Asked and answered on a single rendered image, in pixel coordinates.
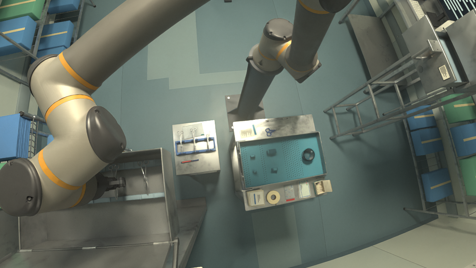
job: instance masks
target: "blue instrument holder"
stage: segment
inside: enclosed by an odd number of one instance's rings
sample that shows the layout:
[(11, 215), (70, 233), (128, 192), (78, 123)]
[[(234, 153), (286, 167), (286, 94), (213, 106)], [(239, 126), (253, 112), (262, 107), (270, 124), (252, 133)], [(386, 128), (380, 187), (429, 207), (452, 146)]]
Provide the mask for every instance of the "blue instrument holder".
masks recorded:
[[(199, 142), (199, 141), (206, 141), (207, 138), (195, 138), (195, 142)], [(205, 152), (213, 152), (213, 151), (216, 151), (216, 146), (215, 146), (215, 137), (209, 137), (208, 140), (212, 140), (213, 141), (213, 148), (209, 148), (209, 149), (202, 149), (202, 150), (195, 150), (195, 151), (187, 151), (187, 152), (180, 152), (179, 153), (179, 149), (177, 148), (177, 145), (180, 144), (180, 141), (179, 140), (176, 140), (175, 141), (175, 155), (188, 155), (188, 154), (199, 154), (199, 153), (205, 153)], [(183, 140), (182, 141), (182, 144), (183, 143), (193, 143), (193, 139), (186, 139), (186, 140)]]

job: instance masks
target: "green box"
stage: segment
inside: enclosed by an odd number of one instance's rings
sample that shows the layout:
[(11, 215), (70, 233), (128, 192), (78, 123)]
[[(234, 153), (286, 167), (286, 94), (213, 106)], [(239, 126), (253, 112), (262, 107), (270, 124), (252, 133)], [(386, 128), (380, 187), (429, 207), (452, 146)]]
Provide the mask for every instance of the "green box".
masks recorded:
[(476, 196), (476, 156), (461, 159), (459, 165), (465, 181), (466, 194)]
[(30, 16), (39, 20), (45, 0), (3, 0), (0, 5), (0, 21)]
[[(441, 98), (441, 101), (460, 96), (462, 94), (451, 94)], [(458, 123), (476, 119), (476, 108), (472, 97), (467, 97), (454, 101), (450, 104), (443, 105), (445, 107), (448, 123)]]

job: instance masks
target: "teal floor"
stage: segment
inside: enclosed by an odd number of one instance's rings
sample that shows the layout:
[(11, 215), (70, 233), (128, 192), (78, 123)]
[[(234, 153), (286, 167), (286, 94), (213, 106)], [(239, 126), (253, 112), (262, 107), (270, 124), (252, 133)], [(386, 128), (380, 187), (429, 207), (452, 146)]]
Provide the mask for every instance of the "teal floor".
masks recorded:
[[(94, 9), (86, 1), (81, 33), (123, 0), (95, 2)], [(207, 199), (188, 268), (308, 267), (429, 219), (402, 209), (421, 208), (421, 202), (401, 123), (357, 137), (328, 138), (336, 128), (324, 108), (368, 79), (350, 25), (337, 23), (342, 12), (319, 48), (322, 67), (302, 84), (282, 72), (263, 100), (268, 118), (313, 115), (334, 192), (255, 212), (246, 212), (235, 197), (224, 96), (241, 92), (245, 58), (266, 22), (277, 17), (292, 22), (295, 4), (211, 0), (144, 48), (93, 94), (96, 103), (115, 116), (127, 147), (134, 150), (173, 151), (173, 124), (215, 120), (221, 172), (174, 177), (177, 199)], [(352, 13), (370, 15), (365, 1)], [(397, 105), (392, 93), (379, 95), (378, 102), (381, 111)], [(364, 121), (375, 118), (370, 104), (363, 105), (361, 113)], [(357, 121), (353, 113), (339, 110), (338, 116), (341, 129)]]

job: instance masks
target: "blue-handled scissors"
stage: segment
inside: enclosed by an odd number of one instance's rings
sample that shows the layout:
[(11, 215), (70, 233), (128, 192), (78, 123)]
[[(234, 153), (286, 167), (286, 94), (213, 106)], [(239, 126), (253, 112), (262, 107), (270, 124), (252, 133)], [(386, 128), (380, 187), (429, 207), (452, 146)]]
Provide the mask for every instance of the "blue-handled scissors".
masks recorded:
[(271, 136), (271, 134), (276, 131), (275, 129), (266, 129), (266, 136)]

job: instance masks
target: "roll of masking tape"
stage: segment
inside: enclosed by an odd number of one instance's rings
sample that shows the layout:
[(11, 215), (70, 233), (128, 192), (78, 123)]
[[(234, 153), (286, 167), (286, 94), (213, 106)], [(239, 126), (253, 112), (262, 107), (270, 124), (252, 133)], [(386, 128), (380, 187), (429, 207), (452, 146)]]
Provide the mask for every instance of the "roll of masking tape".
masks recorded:
[(269, 204), (277, 204), (279, 202), (279, 193), (277, 191), (269, 191), (269, 193), (266, 195), (266, 200), (268, 200)]

